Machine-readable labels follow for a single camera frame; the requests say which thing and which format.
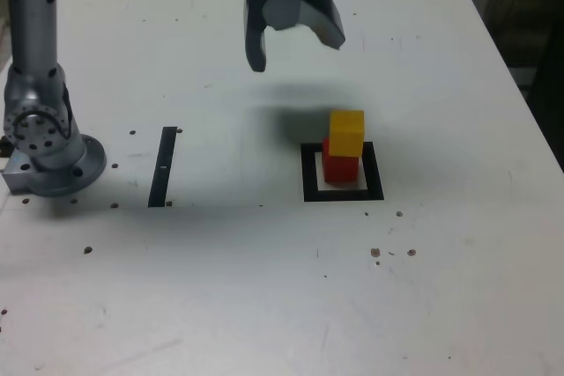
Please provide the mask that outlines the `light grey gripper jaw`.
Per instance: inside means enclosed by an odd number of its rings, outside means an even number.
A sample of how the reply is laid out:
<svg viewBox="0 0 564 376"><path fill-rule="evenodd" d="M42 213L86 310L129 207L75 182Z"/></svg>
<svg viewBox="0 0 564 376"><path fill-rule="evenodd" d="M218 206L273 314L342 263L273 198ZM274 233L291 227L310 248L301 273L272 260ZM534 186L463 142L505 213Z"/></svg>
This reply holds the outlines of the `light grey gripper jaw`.
<svg viewBox="0 0 564 376"><path fill-rule="evenodd" d="M326 47L339 50L345 32L333 0L266 0L262 9L266 25L275 31L308 27Z"/></svg>

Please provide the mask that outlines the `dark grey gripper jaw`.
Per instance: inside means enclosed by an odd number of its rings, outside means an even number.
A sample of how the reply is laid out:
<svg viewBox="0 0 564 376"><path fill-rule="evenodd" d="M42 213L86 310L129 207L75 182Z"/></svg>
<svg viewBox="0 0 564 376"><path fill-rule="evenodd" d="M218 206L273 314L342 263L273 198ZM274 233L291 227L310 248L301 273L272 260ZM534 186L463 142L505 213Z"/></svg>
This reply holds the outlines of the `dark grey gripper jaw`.
<svg viewBox="0 0 564 376"><path fill-rule="evenodd" d="M267 26L263 7L267 0L245 0L244 33L245 52L250 68L254 72L264 72L266 55L263 34Z"/></svg>

